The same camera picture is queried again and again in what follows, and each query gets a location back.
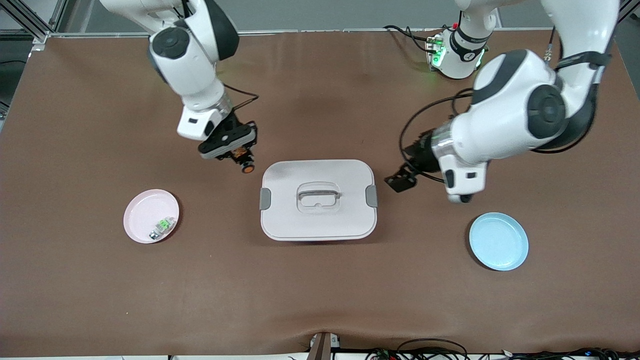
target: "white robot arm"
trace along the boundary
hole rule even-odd
[[[429,44],[434,54],[429,64],[453,79],[464,79],[479,65],[487,40],[497,25],[497,8],[524,0],[455,0],[460,7],[460,21],[455,29],[447,28]]]
[[[236,53],[235,26],[214,0],[100,0],[150,34],[149,60],[184,105],[177,132],[203,141],[205,159],[232,158],[244,173],[253,171],[251,146],[257,140],[253,122],[241,124],[216,75],[218,61]],[[183,8],[184,17],[177,13]]]
[[[556,149],[586,134],[609,62],[619,4],[541,2],[563,43],[564,58],[556,69],[528,50],[511,51],[487,63],[474,81],[470,109],[407,148],[412,158],[386,179],[393,189],[415,186],[421,172],[441,171],[449,199],[468,202],[484,190],[491,160]]]

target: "table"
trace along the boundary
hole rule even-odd
[[[547,39],[496,32],[488,57],[542,54]],[[467,205],[427,179],[400,194],[382,182],[401,164],[408,117],[472,83],[430,73],[410,39],[243,37],[219,70],[260,94],[238,111],[260,129],[248,176],[202,160],[197,142],[175,133],[180,99],[146,51],[144,38],[52,38],[28,61],[0,136],[0,356],[297,352],[319,331],[340,334],[343,347],[428,336],[471,352],[639,347],[640,108],[617,50],[585,141],[494,161]],[[407,139],[449,114],[436,107]],[[376,230],[344,243],[270,240],[263,171],[325,158],[374,170]],[[122,214],[151,188],[174,193],[182,219],[166,241],[141,245]],[[488,211],[529,235],[529,257],[512,272],[469,254],[468,227]]]

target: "small object on plate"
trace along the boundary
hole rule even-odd
[[[122,223],[132,240],[155,243],[175,229],[179,216],[178,200],[169,192],[154,189],[133,198],[124,212]]]
[[[149,237],[152,240],[157,240],[158,238],[160,238],[160,236],[168,234],[173,229],[174,225],[174,219],[172,217],[166,217],[158,221],[158,223],[156,224],[156,228],[151,233],[149,233]]]
[[[487,267],[507,271],[524,263],[529,240],[522,226],[509,215],[486,213],[471,225],[471,250]]]

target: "green led light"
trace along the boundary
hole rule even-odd
[[[433,55],[433,66],[439,67],[446,53],[447,49],[444,46],[440,46],[440,49]]]
[[[484,50],[480,52],[480,56],[478,56],[478,62],[476,63],[476,67],[479,67],[482,63],[482,55],[484,55]]]

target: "floor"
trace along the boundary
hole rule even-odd
[[[49,13],[59,0],[25,0],[49,20]],[[240,31],[342,29],[380,29],[389,24],[413,28],[439,28],[455,21],[458,8],[454,1],[442,0],[218,0]],[[143,30],[133,22],[108,12],[99,0],[71,1],[65,10],[67,20],[60,31],[66,33],[132,33]],[[551,22],[540,2],[527,0],[500,9],[504,28],[549,28]],[[0,10],[0,62],[27,60],[30,39],[11,40],[7,34],[19,25]],[[626,60],[627,70],[640,89],[640,20],[627,18],[616,35],[616,42]],[[24,66],[21,63],[0,65],[0,101],[11,103]],[[3,105],[0,103],[0,119]]]

